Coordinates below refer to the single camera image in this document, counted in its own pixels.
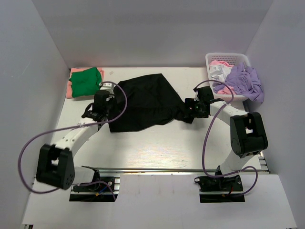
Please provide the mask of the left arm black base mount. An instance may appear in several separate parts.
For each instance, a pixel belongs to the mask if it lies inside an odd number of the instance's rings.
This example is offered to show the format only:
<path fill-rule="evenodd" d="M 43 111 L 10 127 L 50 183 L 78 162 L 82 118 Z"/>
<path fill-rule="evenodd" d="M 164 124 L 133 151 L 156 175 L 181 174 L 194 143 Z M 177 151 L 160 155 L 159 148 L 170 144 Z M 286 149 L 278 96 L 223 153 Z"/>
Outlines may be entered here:
<path fill-rule="evenodd" d="M 119 188 L 120 188 L 119 175 L 110 174 L 110 173 L 99 174 L 99 177 L 95 176 L 92 182 L 97 182 L 99 180 L 107 183 L 114 192 L 114 194 L 117 194 L 119 192 Z M 89 193 L 96 194 L 96 193 L 100 193 L 101 191 L 110 194 L 109 188 L 104 183 L 96 183 L 96 184 L 91 184 L 89 186 L 74 185 L 71 188 L 71 192 L 77 194 L 89 194 Z"/>

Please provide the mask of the black t shirt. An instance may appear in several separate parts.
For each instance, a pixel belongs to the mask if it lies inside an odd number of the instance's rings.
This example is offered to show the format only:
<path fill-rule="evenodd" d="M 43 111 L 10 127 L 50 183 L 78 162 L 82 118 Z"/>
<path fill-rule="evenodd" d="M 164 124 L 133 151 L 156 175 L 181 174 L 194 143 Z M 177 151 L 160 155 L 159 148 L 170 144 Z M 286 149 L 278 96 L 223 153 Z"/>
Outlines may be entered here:
<path fill-rule="evenodd" d="M 112 133 L 136 132 L 154 125 L 165 125 L 173 119 L 191 124 L 194 120 L 178 93 L 163 76 L 150 74 L 125 81 L 114 87 L 117 107 L 109 111 L 109 118 L 115 118 L 127 108 L 116 121 L 109 123 Z"/>

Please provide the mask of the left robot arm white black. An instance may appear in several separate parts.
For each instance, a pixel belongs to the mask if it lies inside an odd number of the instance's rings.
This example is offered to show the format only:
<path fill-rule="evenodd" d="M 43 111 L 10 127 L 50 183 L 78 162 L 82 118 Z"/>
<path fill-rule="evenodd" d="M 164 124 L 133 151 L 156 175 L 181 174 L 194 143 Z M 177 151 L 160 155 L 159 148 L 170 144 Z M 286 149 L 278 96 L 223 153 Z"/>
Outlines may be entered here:
<path fill-rule="evenodd" d="M 94 95 L 93 103 L 85 108 L 79 126 L 53 145 L 44 144 L 41 147 L 37 181 L 64 190 L 82 183 L 89 190 L 100 187 L 101 179 L 97 176 L 97 170 L 91 167 L 76 167 L 73 158 L 83 144 L 100 130 L 100 122 L 107 121 L 109 110 L 116 101 L 113 88 L 109 83 L 102 86 Z"/>

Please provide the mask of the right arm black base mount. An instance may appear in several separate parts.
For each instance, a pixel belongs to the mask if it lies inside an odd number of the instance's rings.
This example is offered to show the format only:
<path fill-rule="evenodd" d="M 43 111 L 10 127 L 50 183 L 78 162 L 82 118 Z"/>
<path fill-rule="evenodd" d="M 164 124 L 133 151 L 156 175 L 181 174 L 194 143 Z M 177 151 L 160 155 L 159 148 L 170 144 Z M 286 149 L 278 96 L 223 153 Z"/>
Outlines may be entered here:
<path fill-rule="evenodd" d="M 216 191 L 243 191 L 243 185 L 239 175 L 234 177 L 212 178 L 208 176 L 196 177 L 194 182 L 199 185 L 201 192 Z"/>

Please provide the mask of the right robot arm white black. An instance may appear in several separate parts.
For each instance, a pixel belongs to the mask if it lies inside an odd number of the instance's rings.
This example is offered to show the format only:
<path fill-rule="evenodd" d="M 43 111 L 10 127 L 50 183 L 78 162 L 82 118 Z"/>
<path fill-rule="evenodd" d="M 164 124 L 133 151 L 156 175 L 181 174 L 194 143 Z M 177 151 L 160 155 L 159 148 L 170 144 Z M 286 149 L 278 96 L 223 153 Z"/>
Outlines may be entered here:
<path fill-rule="evenodd" d="M 203 143 L 202 165 L 206 172 L 204 157 L 208 135 L 215 119 L 230 127 L 231 152 L 217 168 L 215 184 L 220 190 L 227 190 L 233 183 L 231 177 L 243 170 L 245 164 L 255 155 L 267 149 L 268 140 L 261 115 L 258 112 L 247 113 L 239 110 L 222 99 L 215 99 L 210 87 L 196 88 L 195 98 L 186 98 L 185 106 L 189 118 L 208 118 L 212 121 L 208 127 Z"/>

